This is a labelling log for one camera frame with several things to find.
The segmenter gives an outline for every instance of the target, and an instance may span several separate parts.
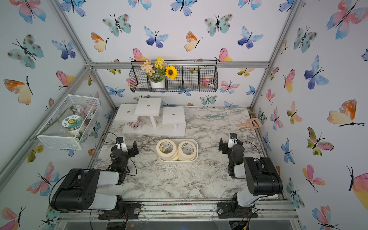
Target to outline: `cat litter scoop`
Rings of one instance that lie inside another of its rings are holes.
[[[251,119],[248,119],[246,123],[237,124],[236,126],[237,127],[245,126],[247,128],[256,129],[256,128],[262,127],[263,125],[261,124],[258,118],[251,118]]]

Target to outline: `marble pattern surface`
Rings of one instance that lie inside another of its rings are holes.
[[[187,121],[185,137],[198,142],[199,154],[191,164],[165,164],[156,155],[156,144],[170,137],[125,135],[128,147],[137,141],[139,154],[131,158],[136,167],[136,176],[126,176],[122,185],[99,187],[98,192],[121,195],[125,199],[186,199],[186,198],[230,198],[234,193],[247,188],[245,179],[232,179],[227,172],[229,160],[218,151],[220,138],[224,142],[235,132],[239,140],[249,141],[261,151],[254,130],[236,127],[249,119],[247,108],[185,107]],[[216,114],[221,118],[207,118]],[[113,122],[110,132],[122,136],[125,123]],[[106,142],[114,142],[115,136],[108,134]],[[107,169],[111,164],[110,149],[114,144],[105,144],[97,157],[94,168]],[[244,156],[259,158],[257,149],[244,142]],[[131,174],[135,167],[128,163]]]

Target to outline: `small white pot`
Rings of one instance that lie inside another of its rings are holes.
[[[138,126],[138,127],[136,127],[136,128],[132,128],[132,129],[134,129],[134,131],[136,131],[136,132],[139,132],[139,131],[141,131],[142,126],[140,125],[140,126]]]
[[[163,80],[162,82],[153,82],[151,81],[151,88],[152,89],[163,89],[165,88],[165,80]]]

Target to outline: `wire wall basket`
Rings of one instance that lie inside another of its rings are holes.
[[[81,150],[81,144],[100,125],[97,118],[101,111],[97,98],[69,94],[42,126],[37,138],[49,148]]]
[[[130,70],[130,90],[135,92],[216,92],[217,90],[217,61],[203,60],[213,64],[200,65],[198,60],[166,60],[173,65],[178,74],[175,79],[165,78],[165,88],[152,89],[150,80],[142,70],[141,61],[132,61]]]

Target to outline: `white tray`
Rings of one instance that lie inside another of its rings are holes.
[[[198,158],[198,153],[199,153],[198,143],[194,139],[178,138],[178,139],[169,139],[169,140],[174,142],[176,144],[176,146],[179,146],[179,144],[182,141],[192,142],[197,148],[197,156],[194,158],[194,160],[179,160],[179,159],[178,160],[163,160],[163,159],[159,158],[163,163],[165,163],[165,164],[190,164],[190,163],[193,163]]]

